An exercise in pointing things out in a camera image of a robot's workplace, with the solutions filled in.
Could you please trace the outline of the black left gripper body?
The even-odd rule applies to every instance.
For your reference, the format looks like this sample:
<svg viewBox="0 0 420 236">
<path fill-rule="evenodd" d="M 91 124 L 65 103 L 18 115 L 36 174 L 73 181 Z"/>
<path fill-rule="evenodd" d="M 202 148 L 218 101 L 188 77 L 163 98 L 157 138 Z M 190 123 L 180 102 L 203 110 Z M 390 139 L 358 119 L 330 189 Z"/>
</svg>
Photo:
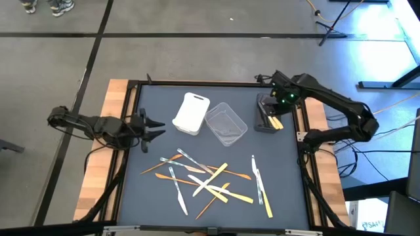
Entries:
<svg viewBox="0 0 420 236">
<path fill-rule="evenodd" d="M 146 112 L 145 109 L 140 108 L 138 113 L 131 116 L 130 125 L 135 132 L 135 137 L 140 138 L 141 150 L 143 153 L 148 152 L 148 144 L 146 141 Z"/>
</svg>

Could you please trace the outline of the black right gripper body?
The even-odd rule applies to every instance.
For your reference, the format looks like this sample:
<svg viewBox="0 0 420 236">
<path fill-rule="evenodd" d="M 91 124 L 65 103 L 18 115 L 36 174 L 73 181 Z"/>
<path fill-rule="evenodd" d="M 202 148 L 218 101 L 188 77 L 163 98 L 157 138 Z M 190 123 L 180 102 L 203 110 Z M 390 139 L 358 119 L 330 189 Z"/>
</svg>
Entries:
<svg viewBox="0 0 420 236">
<path fill-rule="evenodd" d="M 282 108 L 285 113 L 289 113 L 293 106 L 301 98 L 301 90 L 296 83 L 275 83 L 271 82 L 272 90 L 270 96 L 275 99 L 273 103 L 275 107 Z"/>
</svg>

